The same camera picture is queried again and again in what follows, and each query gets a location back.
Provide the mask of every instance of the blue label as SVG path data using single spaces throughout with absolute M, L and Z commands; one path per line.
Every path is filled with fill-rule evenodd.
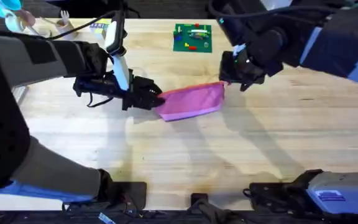
M 318 190 L 315 192 L 323 202 L 345 202 L 346 199 L 337 190 Z
M 107 217 L 105 214 L 100 213 L 99 219 L 102 220 L 105 224 L 116 224 L 114 221 L 112 221 L 109 217 Z

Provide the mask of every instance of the pink towel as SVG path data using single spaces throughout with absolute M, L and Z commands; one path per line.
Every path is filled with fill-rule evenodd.
M 190 118 L 221 108 L 224 99 L 224 82 L 188 86 L 159 95 L 165 99 L 156 112 L 164 121 Z

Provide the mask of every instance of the green lego baseplate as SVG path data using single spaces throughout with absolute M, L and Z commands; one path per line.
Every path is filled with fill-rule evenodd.
M 198 33 L 199 38 L 191 37 L 192 30 L 206 30 L 206 32 Z M 180 40 L 175 40 L 175 36 L 181 36 Z M 196 50 L 190 50 L 189 47 L 196 47 Z M 211 25 L 200 24 L 196 27 L 196 24 L 176 24 L 173 31 L 173 51 L 176 52 L 203 52 L 212 53 L 212 27 Z

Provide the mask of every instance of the toy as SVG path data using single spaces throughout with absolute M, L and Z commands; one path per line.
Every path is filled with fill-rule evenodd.
M 173 51 L 212 53 L 212 27 L 201 24 L 176 24 Z

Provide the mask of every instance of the wooden tabletop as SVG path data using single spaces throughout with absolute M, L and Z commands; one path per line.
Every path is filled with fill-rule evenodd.
M 213 53 L 173 52 L 175 23 L 195 22 L 212 25 Z M 127 19 L 125 28 L 128 66 L 163 90 L 218 80 L 221 54 L 231 49 L 213 20 Z M 97 42 L 89 29 L 77 40 Z M 32 135 L 113 180 L 147 182 L 147 209 L 184 209 L 202 192 L 221 208 L 246 210 L 242 189 L 251 182 L 293 181 L 307 169 L 358 171 L 358 84 L 349 80 L 286 67 L 245 93 L 228 86 L 218 112 L 169 123 L 153 111 L 121 111 L 121 100 L 89 109 L 73 82 L 30 86 L 21 110 Z

